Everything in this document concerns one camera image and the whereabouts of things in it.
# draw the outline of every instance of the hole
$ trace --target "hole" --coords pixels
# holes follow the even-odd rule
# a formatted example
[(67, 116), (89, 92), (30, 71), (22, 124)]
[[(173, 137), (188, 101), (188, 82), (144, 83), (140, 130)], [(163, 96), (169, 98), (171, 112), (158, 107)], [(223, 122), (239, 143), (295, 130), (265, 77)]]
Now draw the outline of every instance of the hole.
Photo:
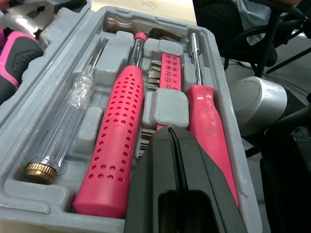
[(45, 6), (39, 6), (39, 7), (37, 8), (37, 12), (38, 12), (38, 13), (43, 12), (43, 11), (45, 11)]

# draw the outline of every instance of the perforated handle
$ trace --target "perforated handle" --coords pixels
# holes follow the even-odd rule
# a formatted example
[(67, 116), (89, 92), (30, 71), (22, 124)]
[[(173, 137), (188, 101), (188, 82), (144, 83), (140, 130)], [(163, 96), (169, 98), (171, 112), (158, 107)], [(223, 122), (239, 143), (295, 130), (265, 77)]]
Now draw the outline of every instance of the perforated handle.
[(73, 203), (77, 213), (125, 217), (143, 94), (141, 70), (127, 66), (111, 90), (93, 158)]
[(190, 104), (189, 130), (214, 163), (223, 171), (238, 205), (222, 121), (214, 105), (214, 88), (192, 85), (188, 92)]

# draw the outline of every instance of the table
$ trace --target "table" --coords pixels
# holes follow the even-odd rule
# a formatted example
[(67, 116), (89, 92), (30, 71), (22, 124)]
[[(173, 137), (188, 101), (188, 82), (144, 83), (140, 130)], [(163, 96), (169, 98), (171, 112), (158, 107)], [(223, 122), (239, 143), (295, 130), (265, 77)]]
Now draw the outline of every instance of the table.
[[(196, 25), (192, 0), (92, 0), (92, 10), (117, 6)], [(65, 233), (15, 222), (0, 221), (0, 233)]]
[(192, 0), (92, 0), (92, 10), (117, 6), (196, 25)]

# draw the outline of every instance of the silver cylinder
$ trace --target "silver cylinder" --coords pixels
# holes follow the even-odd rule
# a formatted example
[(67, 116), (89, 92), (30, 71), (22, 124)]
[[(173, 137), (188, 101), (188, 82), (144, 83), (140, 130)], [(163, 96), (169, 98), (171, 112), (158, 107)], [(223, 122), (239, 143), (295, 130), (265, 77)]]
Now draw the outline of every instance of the silver cylinder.
[(199, 41), (196, 33), (190, 35), (190, 52), (192, 56), (192, 63), (195, 66), (195, 76), (196, 84), (203, 85), (202, 75), (201, 75), (201, 66), (199, 60)]
[(136, 39), (134, 47), (132, 48), (130, 58), (128, 60), (128, 64), (130, 66), (140, 67), (143, 55), (143, 47), (144, 47), (144, 40), (143, 39)]

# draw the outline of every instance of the chair armrest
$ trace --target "chair armrest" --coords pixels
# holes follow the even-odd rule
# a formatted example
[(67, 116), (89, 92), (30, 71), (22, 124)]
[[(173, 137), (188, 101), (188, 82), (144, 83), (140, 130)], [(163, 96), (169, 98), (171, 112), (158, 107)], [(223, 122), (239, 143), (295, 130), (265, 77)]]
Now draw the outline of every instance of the chair armrest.
[(272, 11), (279, 11), (281, 13), (288, 13), (292, 16), (295, 16), (296, 18), (300, 19), (300, 20), (305, 20), (306, 16), (296, 7), (292, 7), (292, 6), (287, 6), (285, 4), (282, 3), (278, 3), (272, 0), (249, 0), (253, 3), (257, 3), (257, 4), (261, 4), (261, 5), (265, 5), (267, 7), (269, 7)]

